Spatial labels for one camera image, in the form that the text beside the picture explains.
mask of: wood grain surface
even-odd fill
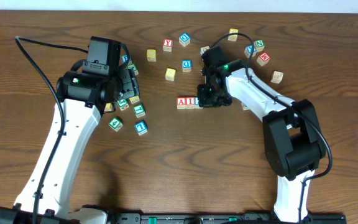
[[[330,143],[334,166],[312,181],[311,212],[338,212],[358,223],[358,15],[162,12],[0,11],[0,206],[11,207],[25,186],[47,138],[53,98],[14,42],[16,35],[86,48],[92,35],[125,42],[137,63],[141,100],[149,132],[138,136],[132,110],[102,117],[78,169],[71,210],[84,204],[145,213],[235,213],[273,208],[277,178],[265,156],[262,123],[233,105],[177,110],[177,96],[196,95],[200,47],[230,28],[263,39],[270,62],[253,68],[265,82],[274,70],[283,81],[269,84],[295,100],[309,99]],[[178,37],[191,35],[182,47]],[[174,40],[172,52],[162,40]],[[230,60],[243,58],[248,45],[221,42]],[[52,83],[81,52],[25,44]],[[148,62],[147,49],[157,50]],[[191,59],[191,73],[181,60]],[[174,82],[167,67],[177,69]],[[120,116],[116,133],[108,122]],[[326,168],[323,159],[317,172]]]

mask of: black cable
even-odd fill
[[[81,49],[81,48],[78,48],[78,47],[69,47],[69,46],[63,46],[63,45],[57,45],[57,44],[49,44],[49,43],[36,41],[36,40],[32,40],[32,39],[27,39],[27,38],[19,37],[19,36],[16,37],[16,40],[17,40],[17,38],[19,38],[20,40],[26,41],[26,42],[30,42],[30,43],[33,43],[33,44],[39,44],[39,45],[43,45],[43,46],[47,46],[47,47],[55,47],[55,48],[68,49],[68,50],[79,50],[80,52],[88,53],[87,50],[84,50],[84,49]]]
[[[35,63],[35,61],[31,58],[31,56],[24,50],[22,44],[20,43],[20,40],[30,42],[30,43],[34,43],[34,44],[40,44],[40,45],[44,45],[44,46],[48,46],[48,47],[56,47],[56,48],[60,48],[60,49],[79,50],[79,51],[82,51],[82,52],[85,52],[85,53],[88,53],[88,51],[83,50],[83,49],[79,49],[77,47],[67,47],[67,46],[62,46],[62,45],[43,43],[43,42],[30,40],[30,39],[19,37],[19,36],[17,36],[15,38],[16,44],[19,47],[20,51],[24,54],[24,56],[28,59],[28,61],[36,69],[36,71],[40,74],[42,79],[45,81],[45,83],[49,87],[50,92],[52,93],[53,97],[55,98],[55,101],[56,101],[56,104],[57,104],[57,107],[58,107],[59,113],[60,113],[60,130],[57,133],[57,138],[56,138],[55,144],[53,145],[52,151],[50,152],[50,155],[49,155],[48,161],[47,161],[47,163],[45,165],[45,168],[42,171],[41,178],[40,178],[40,181],[38,183],[37,191],[36,191],[36,193],[34,195],[35,198],[34,198],[34,209],[33,209],[33,214],[32,214],[32,223],[36,224],[37,223],[38,206],[39,206],[40,197],[41,197],[41,190],[42,190],[42,187],[44,185],[44,180],[45,180],[45,177],[46,177],[47,172],[49,170],[50,164],[52,163],[53,156],[55,155],[57,147],[59,145],[59,142],[60,142],[60,140],[61,140],[61,138],[62,138],[62,136],[64,134],[66,121],[65,121],[65,115],[64,115],[64,112],[63,112],[62,105],[59,102],[59,99],[58,99],[58,96],[56,94],[55,89],[53,88],[52,84],[49,82],[49,80],[45,76],[45,74],[41,71],[40,67]]]
[[[245,38],[247,38],[249,40],[249,42],[251,43],[252,45],[252,48],[251,48],[251,54],[248,58],[248,61],[245,65],[245,69],[246,69],[246,75],[247,75],[247,78],[248,80],[254,84],[254,86],[256,86],[258,88],[258,90],[260,90],[262,93],[265,93],[268,97],[270,97],[271,99],[273,99],[275,102],[283,105],[285,108],[287,108],[288,110],[290,110],[291,112],[294,112],[296,115],[298,115],[298,117],[300,119],[302,119],[303,121],[305,121],[306,123],[308,123],[311,128],[315,131],[315,133],[318,135],[318,137],[320,138],[321,142],[324,144],[324,147],[326,148],[326,151],[327,151],[327,155],[328,155],[328,166],[327,166],[327,169],[320,173],[320,174],[316,174],[316,175],[313,175],[311,177],[306,177],[305,179],[303,179],[303,181],[301,182],[302,184],[302,191],[301,191],[301,199],[300,199],[300,204],[299,204],[299,222],[301,222],[301,211],[302,211],[302,203],[303,203],[303,195],[305,194],[305,187],[306,187],[306,181],[308,180],[312,180],[312,179],[316,179],[316,178],[320,178],[320,177],[324,177],[325,175],[327,175],[329,173],[329,171],[331,171],[331,168],[333,167],[333,155],[332,155],[332,152],[331,152],[331,148],[329,147],[328,145],[328,142],[327,140],[324,138],[323,134],[321,134],[321,131],[313,124],[313,122],[310,121],[310,119],[303,115],[302,113],[300,113],[299,111],[295,110],[294,108],[292,108],[290,105],[287,105],[286,103],[282,102],[281,100],[278,99],[277,96],[273,96],[271,95],[268,91],[264,90],[261,86],[259,86],[255,80],[252,79],[252,76],[249,75],[248,73],[248,68],[249,68],[249,64],[252,60],[252,56],[254,54],[254,41],[247,35],[245,34],[241,34],[241,33],[231,33],[231,34],[226,34],[224,36],[222,36],[221,38],[219,38],[217,41],[215,41],[215,43],[212,45],[212,47],[214,47],[219,41],[223,40],[224,38],[226,37],[229,37],[230,35],[240,35],[240,36],[243,36]]]
[[[70,71],[78,71],[78,69],[80,69],[80,67],[83,65],[83,63],[86,62],[86,59],[81,59],[81,60],[78,60],[77,62],[74,63],[73,66],[71,66],[71,69]]]
[[[119,70],[125,69],[128,66],[129,60],[131,60],[131,56],[129,55],[127,45],[121,43],[121,47],[124,49],[125,54],[127,54],[127,60],[118,67]]]

